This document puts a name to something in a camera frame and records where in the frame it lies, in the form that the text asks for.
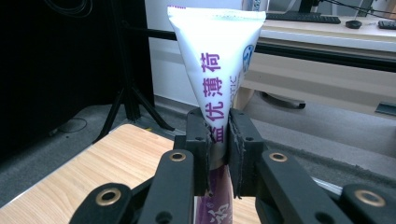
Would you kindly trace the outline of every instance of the black metal bracket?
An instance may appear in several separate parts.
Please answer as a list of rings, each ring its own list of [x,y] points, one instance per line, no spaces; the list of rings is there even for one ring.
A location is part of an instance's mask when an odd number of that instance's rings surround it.
[[[124,23],[124,27],[127,35],[135,35],[138,33],[139,35],[154,38],[177,40],[174,32],[136,28],[131,25],[127,25],[126,23]],[[381,58],[368,55],[332,52],[322,49],[306,49],[301,47],[268,44],[264,41],[259,41],[257,43],[254,52],[318,63],[332,63],[377,71],[396,72],[396,68],[394,67],[396,59],[390,57]]]
[[[341,195],[321,188],[289,154],[268,149],[250,118],[231,109],[228,165],[234,197],[255,197],[261,223],[394,223],[396,199],[365,185]],[[211,136],[199,108],[187,133],[163,154],[154,177],[134,189],[109,183],[92,191],[74,223],[192,223],[193,196],[208,188]]]

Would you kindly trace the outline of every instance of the gray carpet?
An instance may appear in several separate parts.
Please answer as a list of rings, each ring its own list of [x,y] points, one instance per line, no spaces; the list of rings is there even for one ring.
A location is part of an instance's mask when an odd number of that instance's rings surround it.
[[[156,105],[164,120],[176,128],[174,132],[159,128],[143,107],[142,118],[134,125],[150,127],[170,139],[184,134],[186,114],[194,106],[161,97],[156,98]],[[0,164],[0,207],[89,147],[102,130],[109,109],[110,105],[95,105],[81,110],[57,132]],[[309,103],[303,110],[287,108],[268,102],[257,92],[244,112],[252,118],[269,148],[294,155],[311,176],[337,186],[368,184],[396,195],[396,178],[387,173],[396,168],[396,163],[377,161],[395,159],[395,120]],[[126,122],[129,121],[122,106],[113,128]],[[336,153],[328,156],[329,150]],[[369,158],[368,165],[364,162],[367,158],[346,160],[348,150],[377,157]],[[375,168],[373,164],[387,168]]]

